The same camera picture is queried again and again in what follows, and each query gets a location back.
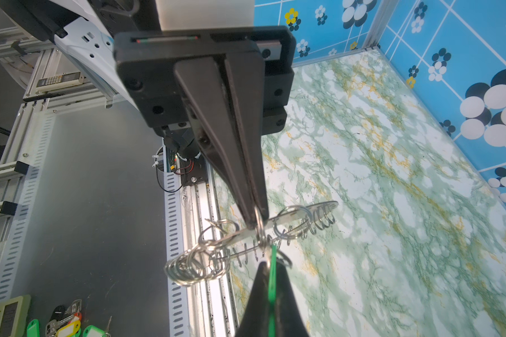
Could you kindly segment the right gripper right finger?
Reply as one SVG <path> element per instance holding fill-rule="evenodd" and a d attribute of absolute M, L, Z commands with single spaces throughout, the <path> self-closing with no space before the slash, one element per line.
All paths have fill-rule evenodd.
<path fill-rule="evenodd" d="M 275 336 L 305 336 L 309 333 L 302 321 L 287 268 L 277 260 L 275 272 Z"/>

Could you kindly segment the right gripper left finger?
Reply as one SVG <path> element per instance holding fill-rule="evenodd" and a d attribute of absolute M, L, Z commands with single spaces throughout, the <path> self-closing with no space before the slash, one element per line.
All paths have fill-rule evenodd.
<path fill-rule="evenodd" d="M 268 336 L 270 303 L 268 301 L 269 268 L 266 262 L 259 264 L 250 297 L 236 332 L 239 336 Z"/>

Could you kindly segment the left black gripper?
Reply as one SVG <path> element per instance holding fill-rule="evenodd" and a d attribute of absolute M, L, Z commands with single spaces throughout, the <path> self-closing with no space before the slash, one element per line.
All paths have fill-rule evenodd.
<path fill-rule="evenodd" d="M 122 32 L 115 37 L 118 77 L 148 127 L 165 136 L 187 129 L 189 119 L 202 155 L 229 187 L 250 230 L 257 215 L 261 220 L 269 216 L 262 116 L 264 134 L 285 126 L 296 46 L 284 26 Z M 253 51 L 239 53 L 249 49 Z M 227 53 L 236 120 L 216 64 Z"/>

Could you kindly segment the green key tag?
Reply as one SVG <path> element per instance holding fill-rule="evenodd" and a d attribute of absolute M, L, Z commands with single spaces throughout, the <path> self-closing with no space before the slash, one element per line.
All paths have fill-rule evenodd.
<path fill-rule="evenodd" d="M 276 301 L 276 274 L 277 274 L 277 246 L 271 246 L 271 258 L 268 278 L 268 337 L 276 337 L 275 301 Z"/>

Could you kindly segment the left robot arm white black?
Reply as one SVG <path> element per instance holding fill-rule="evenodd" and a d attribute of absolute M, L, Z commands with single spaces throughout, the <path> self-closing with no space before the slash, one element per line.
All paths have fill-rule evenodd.
<path fill-rule="evenodd" d="M 253 24 L 254 2 L 0 1 L 126 98 L 164 146 L 203 157 L 247 227 L 269 217 L 261 138 L 283 130 L 296 39 Z"/>

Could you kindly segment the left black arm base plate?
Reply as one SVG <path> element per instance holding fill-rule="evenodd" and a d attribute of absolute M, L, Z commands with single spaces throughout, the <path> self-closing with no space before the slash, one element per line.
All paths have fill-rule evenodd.
<path fill-rule="evenodd" d="M 202 156 L 182 160 L 177 153 L 171 152 L 169 159 L 170 170 L 180 178 L 183 187 L 208 182 L 207 163 Z"/>

